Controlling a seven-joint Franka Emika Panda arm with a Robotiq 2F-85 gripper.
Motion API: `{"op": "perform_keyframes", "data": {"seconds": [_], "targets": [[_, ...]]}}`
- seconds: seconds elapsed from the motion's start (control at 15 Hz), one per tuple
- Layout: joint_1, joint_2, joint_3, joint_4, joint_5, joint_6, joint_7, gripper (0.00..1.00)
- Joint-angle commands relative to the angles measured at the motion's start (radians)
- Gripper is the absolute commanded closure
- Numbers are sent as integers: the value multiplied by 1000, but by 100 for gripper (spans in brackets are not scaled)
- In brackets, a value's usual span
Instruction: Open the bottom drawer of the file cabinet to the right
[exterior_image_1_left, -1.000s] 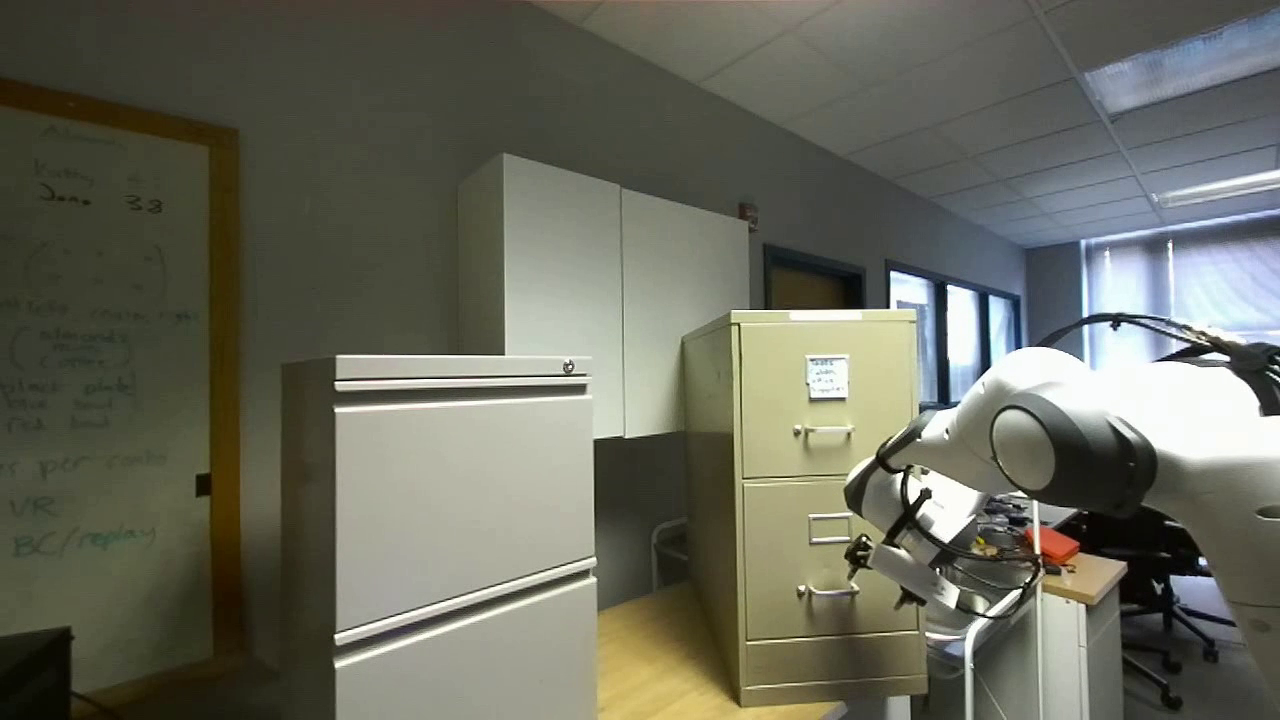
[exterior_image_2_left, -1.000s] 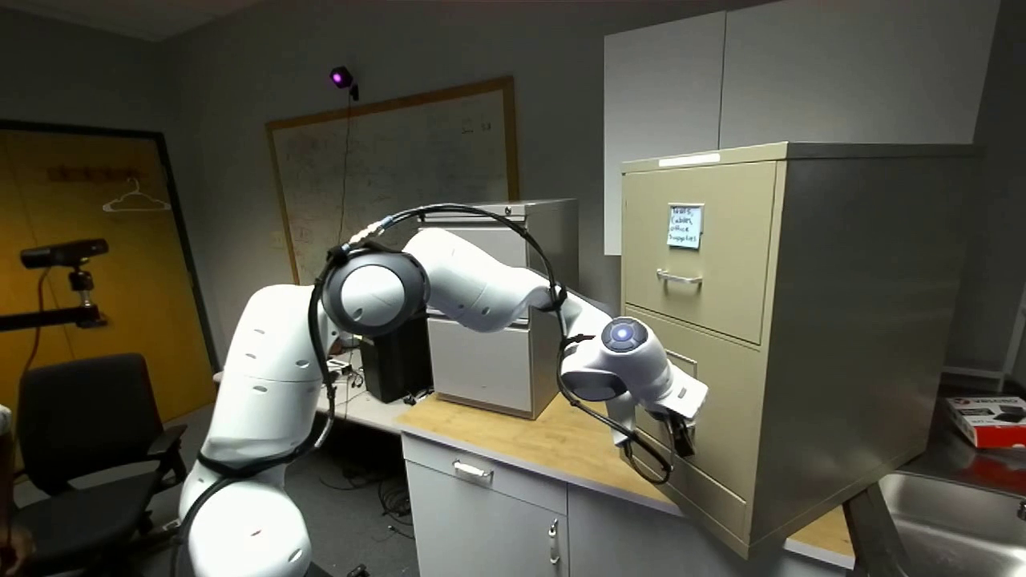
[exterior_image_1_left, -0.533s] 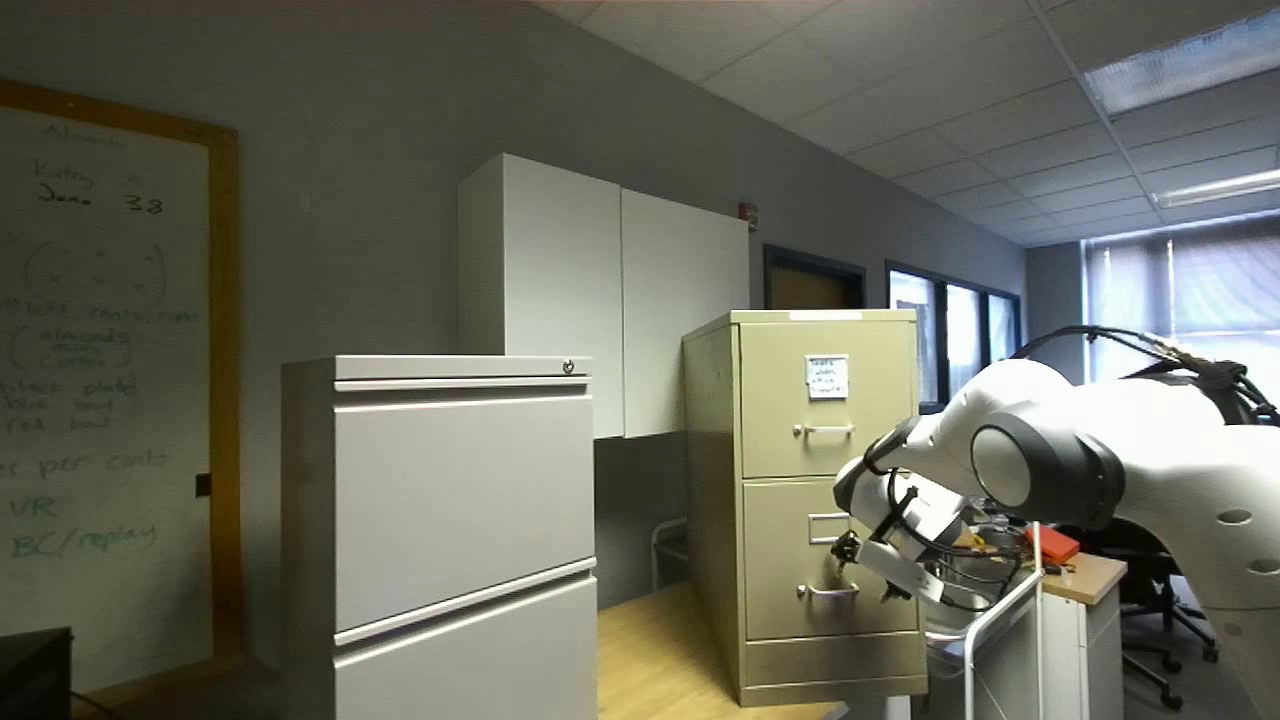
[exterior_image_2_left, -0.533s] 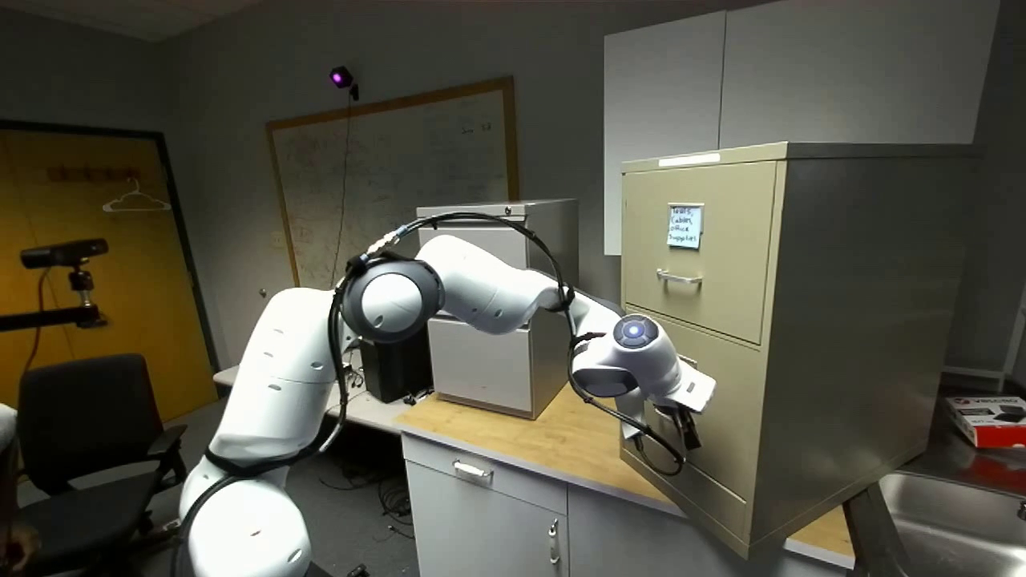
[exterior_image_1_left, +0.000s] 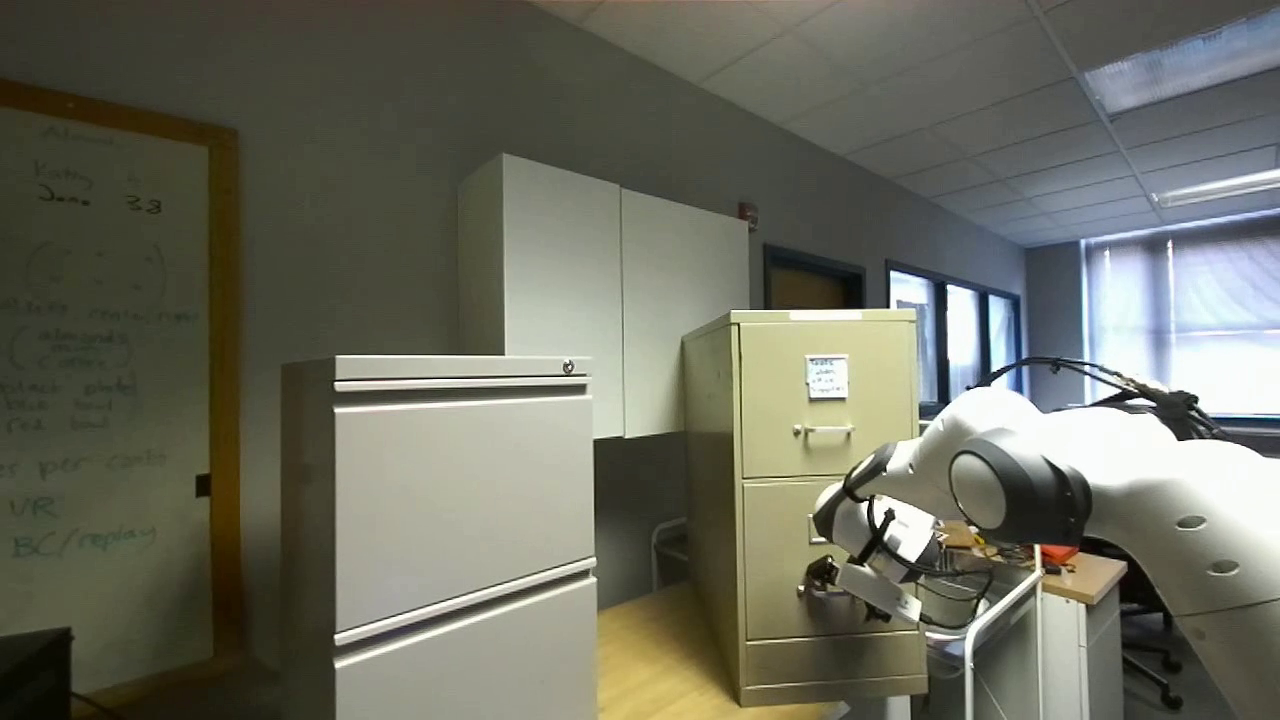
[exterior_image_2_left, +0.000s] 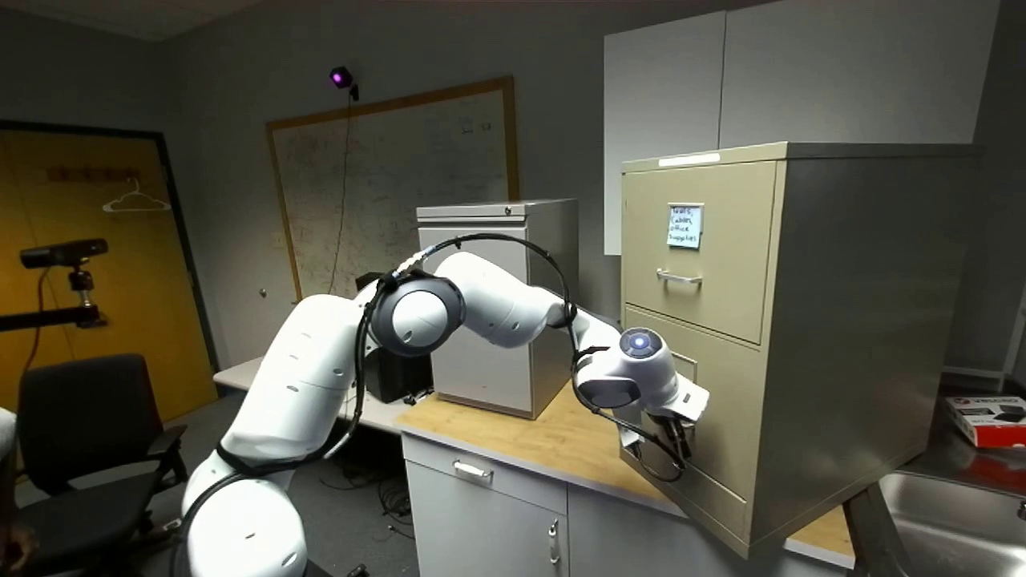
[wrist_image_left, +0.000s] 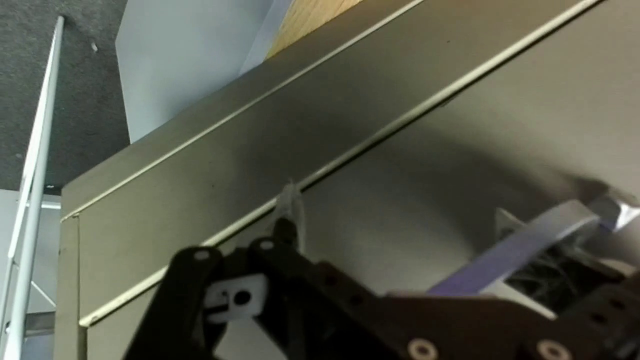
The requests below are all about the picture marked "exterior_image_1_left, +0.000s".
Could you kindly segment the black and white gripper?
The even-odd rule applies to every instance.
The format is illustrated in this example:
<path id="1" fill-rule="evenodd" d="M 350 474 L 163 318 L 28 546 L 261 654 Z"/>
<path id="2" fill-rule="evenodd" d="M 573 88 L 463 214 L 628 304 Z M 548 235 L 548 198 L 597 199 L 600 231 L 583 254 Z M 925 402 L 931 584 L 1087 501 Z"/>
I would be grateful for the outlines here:
<path id="1" fill-rule="evenodd" d="M 889 528 L 885 538 L 818 538 L 818 546 L 825 546 L 825 558 L 802 571 L 802 596 L 855 599 L 875 622 L 925 622 L 913 579 L 931 547 L 930 528 Z"/>

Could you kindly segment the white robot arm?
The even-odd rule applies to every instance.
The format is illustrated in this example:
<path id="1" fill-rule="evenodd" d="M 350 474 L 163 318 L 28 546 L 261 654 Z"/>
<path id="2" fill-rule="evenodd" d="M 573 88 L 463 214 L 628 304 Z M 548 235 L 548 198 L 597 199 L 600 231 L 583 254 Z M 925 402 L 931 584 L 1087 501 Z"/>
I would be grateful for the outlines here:
<path id="1" fill-rule="evenodd" d="M 971 388 L 822 493 L 810 528 L 840 558 L 811 559 L 802 591 L 920 626 L 907 579 L 930 571 L 942 520 L 1004 546 L 1121 547 L 1233 717 L 1280 717 L 1278 458 L 1179 437 L 1153 407 L 1040 414 L 1007 388 Z"/>

